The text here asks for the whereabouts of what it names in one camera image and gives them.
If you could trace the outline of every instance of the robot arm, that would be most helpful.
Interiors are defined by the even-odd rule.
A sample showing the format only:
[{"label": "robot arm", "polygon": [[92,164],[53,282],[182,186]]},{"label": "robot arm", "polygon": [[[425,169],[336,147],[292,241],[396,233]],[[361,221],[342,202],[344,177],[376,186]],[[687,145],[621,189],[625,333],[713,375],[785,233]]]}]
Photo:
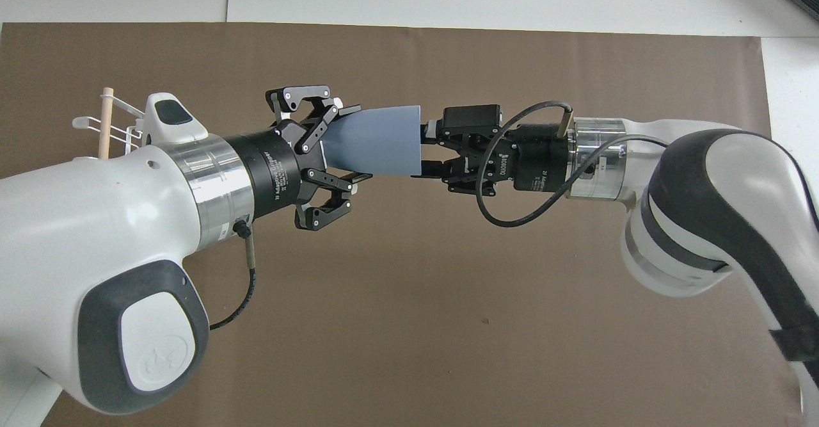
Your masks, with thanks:
[{"label": "robot arm", "polygon": [[[517,190],[558,191],[581,168],[568,196],[626,206],[621,252],[644,286],[693,296],[730,273],[742,275],[799,379],[805,423],[819,424],[819,220],[799,166],[778,144],[720,124],[617,118],[577,118],[564,139],[556,124],[524,125],[493,139],[504,132],[500,115],[453,141],[448,120],[445,111],[424,135],[435,127],[436,143],[460,158],[425,164],[431,172],[424,177],[442,179],[450,191],[476,194],[482,168],[484,197],[497,193],[498,174]],[[629,141],[598,150],[634,134],[670,145]],[[589,161],[593,152],[600,156]]]},{"label": "robot arm", "polygon": [[[361,136],[372,141],[361,124],[415,133],[420,114],[345,108],[327,86],[267,98],[273,126],[225,139],[173,95],[151,95],[144,113],[117,100],[138,116],[137,150],[0,180],[0,220],[15,227],[0,232],[0,425],[39,424],[58,387],[109,414],[170,397],[201,362],[209,333],[182,260],[290,205],[296,226],[312,231],[349,213],[371,174],[337,177],[328,165],[354,161],[344,151]],[[312,107],[307,118],[290,120],[302,105]],[[393,168],[406,165],[395,151],[414,143],[418,172],[411,133],[379,140]],[[369,158],[389,171],[389,159]],[[319,189],[330,199],[312,206]]]},{"label": "robot arm", "polygon": [[[573,118],[561,103],[550,104],[564,107],[561,125],[510,129],[500,125],[500,106],[452,107],[421,127],[420,142],[458,157],[421,162],[417,106],[345,109],[327,86],[274,90],[267,100],[272,127],[222,139],[172,95],[153,95],[137,121],[143,146],[135,152],[0,181],[0,220],[29,215],[23,229],[0,235],[0,377],[34,383],[18,395],[41,389],[53,402],[53,380],[109,413],[167,398],[207,345],[207,314],[184,257],[289,205],[299,229],[324,228],[350,211],[358,182],[398,173],[476,197],[509,180],[521,191],[559,197],[565,188],[568,197],[622,202],[632,275],[669,296],[743,275],[793,362],[807,412],[817,412],[816,213],[798,165],[766,138],[708,122]],[[312,109],[299,123],[290,113],[301,105]],[[329,166],[354,173],[339,178]],[[569,176],[577,179],[565,184]],[[319,188],[331,197],[311,206]],[[90,205],[95,198],[107,206]],[[88,238],[100,246],[96,257]],[[32,307],[44,296],[56,299]],[[6,407],[0,395],[0,421],[14,421],[26,400]]]}]

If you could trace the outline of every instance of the blue object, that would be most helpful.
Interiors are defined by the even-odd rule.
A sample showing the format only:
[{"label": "blue object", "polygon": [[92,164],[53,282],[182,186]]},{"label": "blue object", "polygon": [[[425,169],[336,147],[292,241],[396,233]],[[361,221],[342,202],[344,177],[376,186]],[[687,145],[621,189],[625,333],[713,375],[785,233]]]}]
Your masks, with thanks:
[{"label": "blue object", "polygon": [[327,165],[371,174],[421,174],[421,107],[360,110],[322,137]]}]

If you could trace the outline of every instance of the cable connector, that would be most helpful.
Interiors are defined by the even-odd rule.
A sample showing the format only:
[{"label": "cable connector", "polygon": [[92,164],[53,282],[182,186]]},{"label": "cable connector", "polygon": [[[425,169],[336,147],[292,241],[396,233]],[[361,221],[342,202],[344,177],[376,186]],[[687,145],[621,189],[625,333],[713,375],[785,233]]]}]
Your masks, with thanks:
[{"label": "cable connector", "polygon": [[564,116],[561,118],[561,126],[558,127],[558,139],[565,138],[566,131],[571,124],[571,121],[574,120],[574,110],[569,107],[568,109],[564,110]]},{"label": "cable connector", "polygon": [[247,240],[248,237],[252,235],[251,228],[244,220],[240,220],[234,224],[234,232],[236,232],[242,240]]}]

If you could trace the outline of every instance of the black strap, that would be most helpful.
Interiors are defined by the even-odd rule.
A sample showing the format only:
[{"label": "black strap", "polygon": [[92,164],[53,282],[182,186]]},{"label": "black strap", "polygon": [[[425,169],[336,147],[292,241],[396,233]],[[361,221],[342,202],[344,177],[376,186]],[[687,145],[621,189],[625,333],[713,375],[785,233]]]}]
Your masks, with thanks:
[{"label": "black strap", "polygon": [[659,225],[655,219],[655,214],[651,210],[648,189],[643,192],[643,198],[640,202],[640,215],[643,216],[643,224],[646,226],[646,231],[649,233],[651,239],[655,241],[657,246],[667,255],[670,255],[679,262],[694,267],[694,269],[708,270],[710,272],[716,272],[728,266],[725,262],[715,261],[707,257],[702,257],[702,255],[694,254],[669,237]]},{"label": "black strap", "polygon": [[819,360],[819,323],[770,331],[770,335],[788,362]]}]

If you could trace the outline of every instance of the brown paper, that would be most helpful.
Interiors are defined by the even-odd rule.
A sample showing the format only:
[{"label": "brown paper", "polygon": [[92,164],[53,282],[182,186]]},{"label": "brown paper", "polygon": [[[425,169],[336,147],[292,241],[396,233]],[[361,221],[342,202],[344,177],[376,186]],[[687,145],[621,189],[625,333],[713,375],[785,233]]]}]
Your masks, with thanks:
[{"label": "brown paper", "polygon": [[[103,86],[137,107],[173,92],[227,136],[268,126],[264,91],[299,84],[363,108],[418,104],[425,121],[559,99],[579,116],[769,133],[757,38],[5,24],[0,177],[93,155],[70,119],[99,111]],[[509,186],[490,206],[513,217],[545,197]],[[353,204],[320,232],[293,228],[292,209],[257,222],[255,297],[169,401],[109,417],[63,396],[45,425],[798,424],[795,378],[740,279],[689,299],[646,290],[621,261],[617,203],[561,200],[499,229],[440,182],[379,177]],[[243,296],[243,255],[231,240],[185,261],[212,321]]]}]

